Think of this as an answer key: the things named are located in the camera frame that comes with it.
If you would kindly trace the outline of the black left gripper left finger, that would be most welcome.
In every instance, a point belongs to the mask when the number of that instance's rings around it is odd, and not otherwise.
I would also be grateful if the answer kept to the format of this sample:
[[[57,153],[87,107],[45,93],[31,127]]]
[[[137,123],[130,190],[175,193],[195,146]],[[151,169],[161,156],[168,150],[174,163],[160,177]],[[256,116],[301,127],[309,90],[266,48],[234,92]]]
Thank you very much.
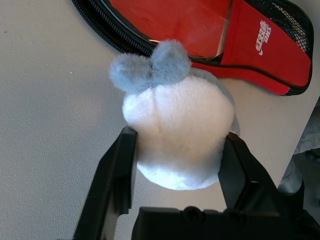
[[[114,239],[119,216],[132,208],[137,136],[124,127],[99,161],[73,239]]]

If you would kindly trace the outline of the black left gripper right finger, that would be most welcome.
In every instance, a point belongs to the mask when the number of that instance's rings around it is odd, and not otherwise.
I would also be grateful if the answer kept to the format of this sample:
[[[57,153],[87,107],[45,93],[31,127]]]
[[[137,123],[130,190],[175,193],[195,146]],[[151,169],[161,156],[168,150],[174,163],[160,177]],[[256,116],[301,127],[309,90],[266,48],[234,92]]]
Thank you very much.
[[[281,197],[273,180],[235,133],[230,132],[225,139],[218,179],[227,208],[281,212]]]

